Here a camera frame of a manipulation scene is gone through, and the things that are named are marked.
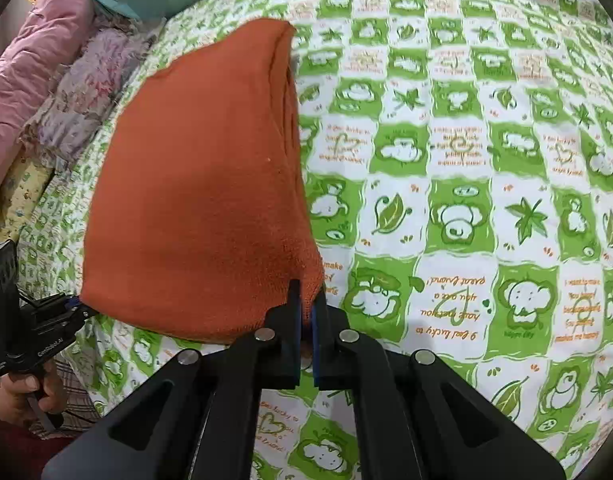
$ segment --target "folded towel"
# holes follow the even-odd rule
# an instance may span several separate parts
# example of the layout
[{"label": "folded towel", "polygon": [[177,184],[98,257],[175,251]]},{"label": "folded towel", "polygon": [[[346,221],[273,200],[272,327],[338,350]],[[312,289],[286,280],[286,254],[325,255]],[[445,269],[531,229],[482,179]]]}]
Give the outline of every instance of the folded towel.
[{"label": "folded towel", "polygon": [[299,278],[308,318],[323,266],[299,164],[293,32],[254,20],[144,83],[91,203],[85,303],[225,342],[260,326]]}]

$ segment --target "checkered pattern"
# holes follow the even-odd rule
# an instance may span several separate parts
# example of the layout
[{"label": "checkered pattern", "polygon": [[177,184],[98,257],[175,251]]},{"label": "checkered pattern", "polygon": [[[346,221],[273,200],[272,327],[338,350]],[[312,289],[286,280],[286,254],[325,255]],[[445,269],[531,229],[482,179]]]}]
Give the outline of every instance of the checkered pattern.
[{"label": "checkered pattern", "polygon": [[[49,185],[20,237],[24,286],[79,289],[96,178],[145,78],[262,16],[296,27],[329,303],[387,348],[438,353],[575,476],[613,427],[613,24],[597,0],[202,0]],[[104,413],[187,345],[103,317],[67,357]],[[358,475],[350,401],[310,370],[264,393],[252,478]]]},{"label": "checkered pattern", "polygon": [[[80,381],[75,377],[73,368],[61,357],[57,357],[55,362],[58,368],[58,375],[62,379],[62,384],[64,384],[64,389],[68,396],[66,409],[91,422],[99,420],[100,415],[93,407],[93,402],[91,402],[86,389],[82,387]],[[64,424],[61,431],[47,434],[40,424],[33,424],[30,430],[41,438],[56,438],[60,436],[77,436],[82,431],[86,431],[91,427],[91,424],[69,413],[64,413],[63,415]]]}]

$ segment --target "leaf print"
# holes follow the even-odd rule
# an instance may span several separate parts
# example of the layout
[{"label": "leaf print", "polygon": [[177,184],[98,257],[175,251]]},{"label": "leaf print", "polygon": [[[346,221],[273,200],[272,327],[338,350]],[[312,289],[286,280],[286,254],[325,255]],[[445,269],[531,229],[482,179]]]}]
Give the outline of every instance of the leaf print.
[{"label": "leaf print", "polygon": [[417,88],[407,91],[406,94],[398,92],[397,90],[394,90],[394,92],[395,102],[399,103],[397,107],[395,107],[395,110],[399,110],[404,105],[407,105],[409,108],[411,108],[411,110],[413,110],[416,106],[424,106],[424,103],[419,100],[420,94]]},{"label": "leaf print", "polygon": [[504,384],[502,388],[493,396],[491,402],[500,410],[503,415],[515,421],[520,413],[520,396],[522,393],[522,385],[528,380],[526,376],[522,381],[511,381]]},{"label": "leaf print", "polygon": [[498,99],[498,102],[504,107],[505,110],[508,110],[509,108],[511,110],[515,110],[516,106],[518,105],[517,101],[513,97],[513,94],[511,93],[510,86],[508,88],[498,88],[489,97],[495,97]]},{"label": "leaf print", "polygon": [[593,397],[587,404],[587,408],[592,404],[595,399],[601,401],[602,398],[608,394],[611,390],[613,390],[613,366],[609,368],[607,374],[604,375],[602,372],[598,372],[595,376],[595,386],[591,389],[591,393],[593,393]]},{"label": "leaf print", "polygon": [[589,110],[584,105],[584,103],[580,104],[580,106],[573,105],[573,116],[578,119],[578,124],[584,123],[584,126],[587,128],[594,124],[593,119],[589,117]]},{"label": "leaf print", "polygon": [[509,213],[520,218],[515,224],[518,230],[518,243],[520,245],[522,245],[524,240],[531,237],[533,229],[542,236],[547,236],[547,229],[544,226],[544,220],[547,219],[547,215],[536,210],[541,202],[542,199],[538,200],[536,204],[531,207],[527,199],[522,197],[519,204],[508,205],[505,208]]},{"label": "leaf print", "polygon": [[401,40],[409,40],[413,38],[418,32],[417,28],[411,27],[411,25],[405,25],[404,27],[398,27],[397,35]]},{"label": "leaf print", "polygon": [[477,37],[480,41],[494,40],[495,34],[489,28],[480,27],[477,30]]},{"label": "leaf print", "polygon": [[545,40],[545,44],[549,48],[560,48],[560,44],[556,40],[553,40],[552,38],[547,38]]},{"label": "leaf print", "polygon": [[613,209],[602,215],[602,224],[604,227],[604,234],[607,237],[607,245],[613,249]]},{"label": "leaf print", "polygon": [[320,32],[320,36],[322,36],[323,41],[339,41],[343,38],[342,33],[338,32],[337,30],[333,30],[333,28]]},{"label": "leaf print", "polygon": [[307,86],[300,94],[299,101],[303,104],[306,101],[314,101],[320,97],[320,85],[318,83]]},{"label": "leaf print", "polygon": [[417,276],[409,276],[409,285],[411,285],[417,292],[424,290],[424,280]]},{"label": "leaf print", "polygon": [[[379,205],[386,205],[386,207],[379,210]],[[376,213],[376,229],[371,233],[380,233],[387,235],[395,231],[408,214],[411,214],[413,210],[408,207],[405,209],[405,204],[402,202],[400,193],[396,193],[393,200],[389,200],[389,197],[382,196],[378,198],[375,206]]]}]

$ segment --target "metal screw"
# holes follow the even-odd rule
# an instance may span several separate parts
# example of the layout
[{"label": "metal screw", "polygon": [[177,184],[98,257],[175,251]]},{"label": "metal screw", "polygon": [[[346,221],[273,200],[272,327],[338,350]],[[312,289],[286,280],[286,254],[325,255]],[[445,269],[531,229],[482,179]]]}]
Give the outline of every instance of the metal screw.
[{"label": "metal screw", "polygon": [[178,362],[181,365],[192,365],[198,361],[199,357],[195,350],[183,350],[178,354]]},{"label": "metal screw", "polygon": [[262,328],[259,328],[258,330],[255,331],[255,338],[258,341],[270,341],[274,337],[275,337],[275,330],[273,330],[272,328],[268,328],[266,326],[263,326]]},{"label": "metal screw", "polygon": [[435,354],[431,350],[418,350],[415,353],[415,360],[421,365],[432,365],[435,362]]},{"label": "metal screw", "polygon": [[360,334],[358,334],[355,330],[346,328],[340,332],[339,337],[340,341],[343,343],[355,343],[358,339],[360,339]]}]

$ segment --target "plaid fabric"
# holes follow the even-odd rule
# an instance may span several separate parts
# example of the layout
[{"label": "plaid fabric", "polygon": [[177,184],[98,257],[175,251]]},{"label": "plaid fabric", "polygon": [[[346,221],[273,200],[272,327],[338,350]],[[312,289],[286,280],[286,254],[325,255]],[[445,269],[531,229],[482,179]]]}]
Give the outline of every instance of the plaid fabric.
[{"label": "plaid fabric", "polygon": [[[71,366],[64,361],[61,355],[54,357],[56,366],[58,368],[58,375],[62,379],[64,389],[68,394],[68,400],[66,410],[75,413],[75,415],[81,416],[86,420],[96,422],[100,419],[100,415],[95,411],[93,402],[86,390],[80,384],[80,381],[75,376]],[[54,433],[47,433],[42,425],[38,422],[34,423],[30,430],[40,438],[57,438],[62,436],[77,436],[79,433],[88,430],[92,424],[80,420],[73,415],[64,412],[64,424],[60,431]]]}]

